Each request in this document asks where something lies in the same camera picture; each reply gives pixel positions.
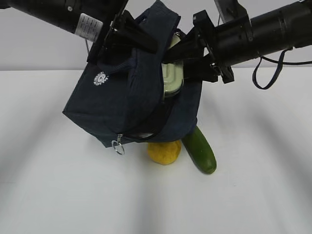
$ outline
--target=black cylinder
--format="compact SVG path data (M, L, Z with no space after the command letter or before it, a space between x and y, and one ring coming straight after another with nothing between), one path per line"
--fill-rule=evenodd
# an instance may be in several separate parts
M96 41L103 25L110 25L128 0L7 0L10 7Z
M251 19L252 36L242 24L217 28L218 59L232 66L284 49L312 44L311 0Z

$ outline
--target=white logo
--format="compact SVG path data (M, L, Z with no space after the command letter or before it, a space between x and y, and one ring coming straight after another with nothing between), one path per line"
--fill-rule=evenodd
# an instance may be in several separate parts
M104 72L100 72L95 78L94 78L94 85L99 86L101 84L104 84L108 80L109 76L107 76Z

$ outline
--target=zipper pull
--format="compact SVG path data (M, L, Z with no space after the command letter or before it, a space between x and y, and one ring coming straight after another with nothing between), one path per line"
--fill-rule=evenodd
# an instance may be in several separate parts
M121 138L123 137L123 134L118 134L117 140L112 141L112 147L119 155L125 154L125 149L121 143Z

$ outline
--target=white wall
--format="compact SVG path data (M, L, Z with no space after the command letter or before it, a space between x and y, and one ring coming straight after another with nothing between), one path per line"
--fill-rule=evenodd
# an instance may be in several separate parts
M182 16L180 28L185 32L192 27L194 13L206 9L214 23L218 12L213 0L163 0ZM148 8L154 0L129 0L127 9L134 17ZM293 0L240 0L255 17L279 8ZM14 9L0 11L0 70L76 70L83 69L87 57L83 39L62 31L39 19ZM312 60L311 48L289 52L287 60ZM255 67L257 60L239 65Z

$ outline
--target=metal zipper ring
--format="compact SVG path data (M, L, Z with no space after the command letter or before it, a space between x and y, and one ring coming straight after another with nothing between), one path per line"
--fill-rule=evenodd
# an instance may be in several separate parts
M119 155L124 155L125 154L125 148L123 147L123 145L120 142L118 142L116 140L113 140L112 141L112 147L117 152L117 154L119 154Z

